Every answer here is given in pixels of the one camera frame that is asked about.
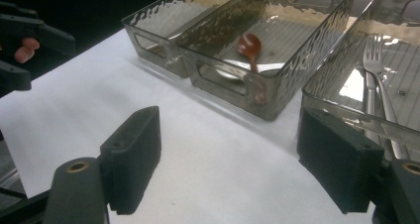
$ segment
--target transparent tray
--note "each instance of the transparent tray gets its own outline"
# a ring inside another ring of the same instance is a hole
[[[138,55],[180,76],[188,73],[176,46],[178,36],[234,0],[157,0],[122,20]]]
[[[373,0],[339,40],[303,87],[303,107],[342,118],[361,132],[373,132],[389,148],[389,139],[420,161],[420,19],[419,0]],[[369,35],[382,35],[383,84],[397,123],[384,119],[376,91],[375,115],[366,111],[364,50]],[[392,153],[386,155],[392,159]]]
[[[190,80],[274,120],[342,36],[353,1],[238,0],[181,35],[178,45]],[[255,73],[240,66],[249,64],[238,53],[243,34],[255,34],[262,42],[257,63],[277,69]]]

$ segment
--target white table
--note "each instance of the white table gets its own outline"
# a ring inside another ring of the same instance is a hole
[[[299,162],[301,93],[266,122],[138,58],[121,31],[0,99],[0,129],[28,195],[102,143],[136,110],[158,105],[162,154],[138,211],[111,223],[371,223],[343,215]]]

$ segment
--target silver fork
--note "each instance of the silver fork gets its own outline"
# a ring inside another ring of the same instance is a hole
[[[383,72],[382,46],[382,36],[371,35],[367,38],[367,44],[364,53],[364,67],[365,70],[373,76],[377,86],[379,87],[379,94],[382,98],[385,119],[389,122],[397,123],[391,102],[389,100],[388,94],[386,93],[385,86],[383,86],[382,80],[379,77],[379,75]],[[397,159],[409,160],[406,147],[401,146],[393,140],[391,140],[391,147]]]

